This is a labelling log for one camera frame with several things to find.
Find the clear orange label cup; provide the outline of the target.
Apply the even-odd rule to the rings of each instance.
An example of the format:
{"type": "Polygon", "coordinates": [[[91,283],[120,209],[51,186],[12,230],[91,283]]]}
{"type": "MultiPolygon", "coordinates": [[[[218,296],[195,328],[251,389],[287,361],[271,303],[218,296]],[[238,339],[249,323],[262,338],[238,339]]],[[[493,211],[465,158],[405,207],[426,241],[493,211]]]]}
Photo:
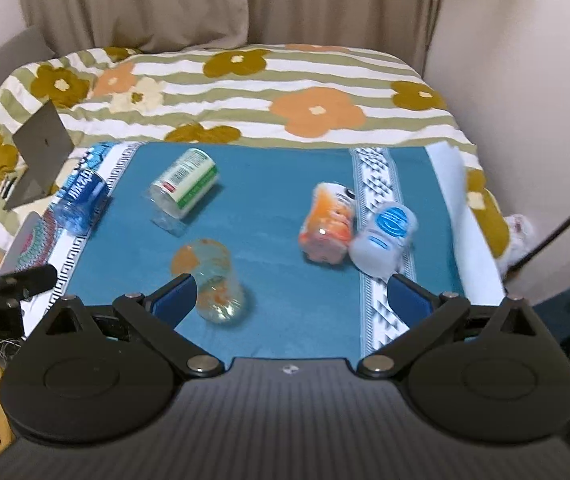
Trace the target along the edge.
{"type": "Polygon", "coordinates": [[[196,311],[215,324],[237,322],[245,296],[233,269],[229,249],[218,240],[202,238],[183,245],[170,263],[173,275],[189,274],[197,288],[196,311]]]}

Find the white blue label cup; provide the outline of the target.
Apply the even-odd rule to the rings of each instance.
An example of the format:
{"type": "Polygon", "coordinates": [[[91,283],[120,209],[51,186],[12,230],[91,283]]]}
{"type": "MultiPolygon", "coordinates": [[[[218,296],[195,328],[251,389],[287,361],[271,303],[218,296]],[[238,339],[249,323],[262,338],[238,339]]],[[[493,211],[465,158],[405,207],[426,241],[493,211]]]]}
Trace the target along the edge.
{"type": "Polygon", "coordinates": [[[400,272],[418,228],[411,209],[396,202],[381,203],[353,237],[350,259],[370,278],[387,282],[391,275],[400,272]]]}

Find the orange printed plastic cup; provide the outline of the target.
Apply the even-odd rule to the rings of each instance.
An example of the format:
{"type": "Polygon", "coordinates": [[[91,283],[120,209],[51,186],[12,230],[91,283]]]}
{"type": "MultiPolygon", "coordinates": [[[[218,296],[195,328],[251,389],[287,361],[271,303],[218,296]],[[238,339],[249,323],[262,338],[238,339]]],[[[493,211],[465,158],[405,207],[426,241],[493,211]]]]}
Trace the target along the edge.
{"type": "Polygon", "coordinates": [[[321,182],[299,232],[299,246],[316,263],[337,266],[346,257],[353,238],[355,193],[339,183],[321,182]]]}

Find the clear green label cup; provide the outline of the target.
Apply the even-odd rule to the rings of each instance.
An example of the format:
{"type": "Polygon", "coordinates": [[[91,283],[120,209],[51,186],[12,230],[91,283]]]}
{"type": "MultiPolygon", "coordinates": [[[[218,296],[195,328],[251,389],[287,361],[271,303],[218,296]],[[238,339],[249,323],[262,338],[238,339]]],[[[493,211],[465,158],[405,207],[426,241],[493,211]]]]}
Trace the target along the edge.
{"type": "Polygon", "coordinates": [[[199,148],[189,148],[148,188],[151,201],[175,220],[183,220],[217,184],[219,169],[199,148]]]}

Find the blue label plastic cup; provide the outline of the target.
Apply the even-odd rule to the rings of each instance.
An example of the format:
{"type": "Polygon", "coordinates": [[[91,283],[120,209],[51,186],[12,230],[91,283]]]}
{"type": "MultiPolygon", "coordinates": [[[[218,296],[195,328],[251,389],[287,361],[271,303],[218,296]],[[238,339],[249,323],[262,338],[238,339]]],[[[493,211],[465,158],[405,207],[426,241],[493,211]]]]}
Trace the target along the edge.
{"type": "Polygon", "coordinates": [[[53,206],[55,220],[70,234],[87,235],[108,197],[107,183],[94,171],[81,169],[53,206]]]}

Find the teal patterned table mat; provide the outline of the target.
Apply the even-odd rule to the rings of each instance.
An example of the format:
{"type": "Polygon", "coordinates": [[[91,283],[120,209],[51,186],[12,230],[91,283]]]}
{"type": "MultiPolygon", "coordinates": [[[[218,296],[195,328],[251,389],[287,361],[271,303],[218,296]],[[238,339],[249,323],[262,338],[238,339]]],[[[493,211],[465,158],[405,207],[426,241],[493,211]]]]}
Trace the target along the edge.
{"type": "Polygon", "coordinates": [[[86,304],[109,304],[126,292],[154,292],[171,277],[170,263],[185,244],[211,238],[229,249],[247,313],[236,323],[209,323],[197,313],[181,335],[223,361],[247,358],[345,358],[356,361],[420,320],[422,310],[393,309],[383,282],[352,263],[321,266],[306,260],[298,234],[322,182],[355,193],[364,223],[382,203],[414,212],[419,227],[401,270],[430,292],[458,292],[474,304],[496,306],[502,280],[478,223],[467,207],[466,171],[459,150],[426,148],[287,150],[208,145],[220,178],[197,204],[185,230],[172,235],[154,220],[146,191],[184,152],[181,144],[101,143],[80,166],[110,187],[110,202],[88,237],[74,237],[50,214],[20,244],[20,266],[46,262],[58,282],[23,303],[26,330],[66,292],[86,304]]]}

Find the grey folded laptop stand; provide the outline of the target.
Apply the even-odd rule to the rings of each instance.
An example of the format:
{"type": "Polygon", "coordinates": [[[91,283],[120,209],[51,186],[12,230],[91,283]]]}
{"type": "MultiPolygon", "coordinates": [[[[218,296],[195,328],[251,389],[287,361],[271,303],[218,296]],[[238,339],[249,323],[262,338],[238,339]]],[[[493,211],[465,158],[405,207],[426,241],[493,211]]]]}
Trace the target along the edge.
{"type": "Polygon", "coordinates": [[[26,169],[5,196],[4,210],[49,196],[56,177],[74,150],[72,139],[51,101],[17,130],[13,141],[26,169]]]}

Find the floral striped duvet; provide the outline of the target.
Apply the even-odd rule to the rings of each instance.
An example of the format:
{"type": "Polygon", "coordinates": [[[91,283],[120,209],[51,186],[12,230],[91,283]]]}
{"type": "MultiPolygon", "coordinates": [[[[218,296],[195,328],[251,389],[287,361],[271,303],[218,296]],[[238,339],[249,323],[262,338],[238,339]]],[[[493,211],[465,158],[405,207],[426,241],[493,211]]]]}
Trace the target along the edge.
{"type": "Polygon", "coordinates": [[[311,44],[145,54],[93,48],[26,63],[0,82],[0,252],[27,214],[4,191],[25,170],[18,129],[53,104],[74,156],[102,141],[260,146],[426,146],[460,150],[467,201],[499,266],[512,232],[486,189],[477,150],[441,94],[387,53],[311,44]]]}

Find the beige curtain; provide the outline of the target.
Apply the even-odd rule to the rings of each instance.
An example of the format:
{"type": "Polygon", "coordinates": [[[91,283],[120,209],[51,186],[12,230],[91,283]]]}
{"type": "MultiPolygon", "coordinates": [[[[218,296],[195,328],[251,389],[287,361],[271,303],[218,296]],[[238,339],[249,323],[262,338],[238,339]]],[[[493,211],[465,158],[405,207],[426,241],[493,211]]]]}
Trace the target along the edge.
{"type": "Polygon", "coordinates": [[[92,47],[315,44],[387,52],[421,70],[439,0],[20,0],[58,53],[92,47]]]}

